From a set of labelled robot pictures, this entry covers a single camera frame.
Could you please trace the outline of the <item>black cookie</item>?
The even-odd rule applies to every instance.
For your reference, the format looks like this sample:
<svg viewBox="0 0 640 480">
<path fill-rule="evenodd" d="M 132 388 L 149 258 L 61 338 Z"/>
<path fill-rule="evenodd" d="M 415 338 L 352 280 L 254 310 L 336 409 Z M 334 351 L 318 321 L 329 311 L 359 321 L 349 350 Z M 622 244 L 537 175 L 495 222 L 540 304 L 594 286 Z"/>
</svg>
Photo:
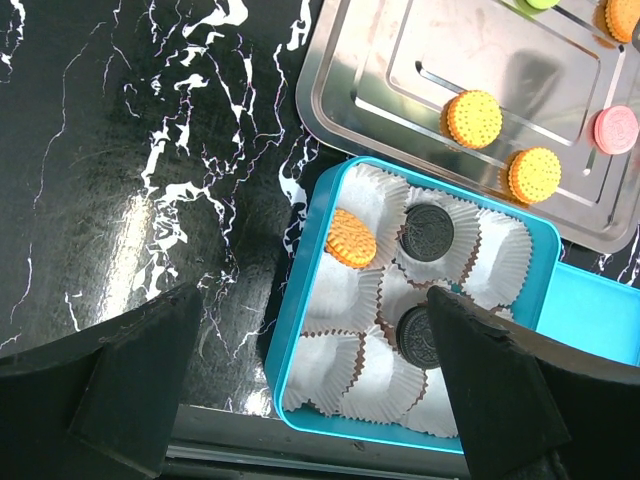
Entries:
<svg viewBox="0 0 640 480">
<path fill-rule="evenodd" d="M 426 306 L 416 305 L 407 310 L 398 320 L 395 337 L 401 356 L 411 365 L 422 370 L 440 366 Z"/>
<path fill-rule="evenodd" d="M 400 245 L 412 259 L 432 262 L 443 257 L 451 248 L 454 224 L 440 206 L 417 204 L 406 212 Z"/>
</svg>

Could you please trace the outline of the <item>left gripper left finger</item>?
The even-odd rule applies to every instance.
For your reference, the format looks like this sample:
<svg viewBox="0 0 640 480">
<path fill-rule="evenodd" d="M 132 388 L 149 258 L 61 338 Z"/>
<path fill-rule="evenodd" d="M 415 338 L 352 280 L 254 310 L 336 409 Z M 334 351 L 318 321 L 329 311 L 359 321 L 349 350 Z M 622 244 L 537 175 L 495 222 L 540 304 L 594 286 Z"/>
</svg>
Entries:
<svg viewBox="0 0 640 480">
<path fill-rule="evenodd" d="M 2 478 L 157 478 L 201 310 L 200 291 L 183 284 L 2 358 Z"/>
</svg>

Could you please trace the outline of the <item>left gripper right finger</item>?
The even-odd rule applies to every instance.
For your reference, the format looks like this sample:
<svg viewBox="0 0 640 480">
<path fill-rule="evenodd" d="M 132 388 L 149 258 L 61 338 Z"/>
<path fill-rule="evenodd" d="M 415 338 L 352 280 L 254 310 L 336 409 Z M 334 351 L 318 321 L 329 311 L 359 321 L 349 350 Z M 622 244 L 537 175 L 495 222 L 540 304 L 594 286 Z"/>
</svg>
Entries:
<svg viewBox="0 0 640 480">
<path fill-rule="evenodd" d="M 440 287 L 428 316 L 474 479 L 636 479 L 639 370 Z"/>
</svg>

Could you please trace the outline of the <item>black cookie bottom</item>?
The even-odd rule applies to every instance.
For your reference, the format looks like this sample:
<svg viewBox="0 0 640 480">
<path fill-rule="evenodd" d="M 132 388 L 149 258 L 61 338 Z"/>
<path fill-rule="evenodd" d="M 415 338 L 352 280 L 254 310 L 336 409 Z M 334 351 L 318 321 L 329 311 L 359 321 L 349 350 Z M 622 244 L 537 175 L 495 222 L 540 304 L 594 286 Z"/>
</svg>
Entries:
<svg viewBox="0 0 640 480">
<path fill-rule="evenodd" d="M 426 306 L 416 305 L 407 310 L 398 320 L 395 337 L 401 356 L 411 365 L 422 370 L 440 366 Z"/>
</svg>

